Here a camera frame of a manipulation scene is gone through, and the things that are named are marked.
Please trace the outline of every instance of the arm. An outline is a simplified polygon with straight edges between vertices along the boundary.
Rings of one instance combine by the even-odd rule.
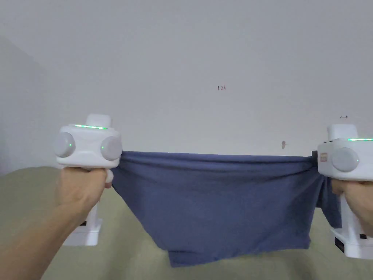
[[[345,195],[365,234],[373,236],[373,182],[333,180],[332,185],[333,193]]]
[[[106,171],[64,168],[57,186],[57,204],[39,226],[26,231],[0,256],[0,279],[40,279],[66,238],[83,223],[100,199]]]

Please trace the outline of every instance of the black clip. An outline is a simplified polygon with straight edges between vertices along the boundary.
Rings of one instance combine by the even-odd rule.
[[[312,165],[317,167],[317,151],[312,151]]]

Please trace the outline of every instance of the round button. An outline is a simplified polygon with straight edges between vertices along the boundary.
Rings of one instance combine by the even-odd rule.
[[[350,148],[340,148],[332,154],[333,166],[342,172],[351,172],[359,164],[359,157],[356,152]]]
[[[71,155],[75,150],[74,137],[70,133],[60,132],[53,143],[53,149],[56,156],[60,158]]]
[[[108,161],[113,161],[122,154],[122,142],[119,138],[110,136],[107,137],[101,144],[101,154]]]

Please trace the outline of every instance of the white handheld gripper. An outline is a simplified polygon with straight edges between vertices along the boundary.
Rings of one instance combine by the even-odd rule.
[[[57,162],[69,167],[105,168],[106,183],[112,182],[113,173],[109,168],[118,166],[123,149],[120,133],[111,125],[110,116],[90,114],[84,125],[62,127],[53,145]],[[64,245],[97,245],[101,225],[95,205],[87,220],[69,235]]]
[[[352,124],[327,128],[328,141],[317,148],[320,174],[347,181],[373,181],[373,139],[359,138]],[[373,259],[373,238],[361,228],[342,195],[342,228],[332,229],[335,245],[351,258]]]

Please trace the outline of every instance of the finger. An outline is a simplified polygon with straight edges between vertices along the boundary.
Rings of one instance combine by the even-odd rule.
[[[106,181],[106,170],[102,168],[96,168],[91,170],[90,175],[94,177],[94,180],[97,182],[98,188],[103,188],[105,186]]]
[[[332,191],[335,195],[341,195],[344,192],[346,181],[337,179],[332,180]]]

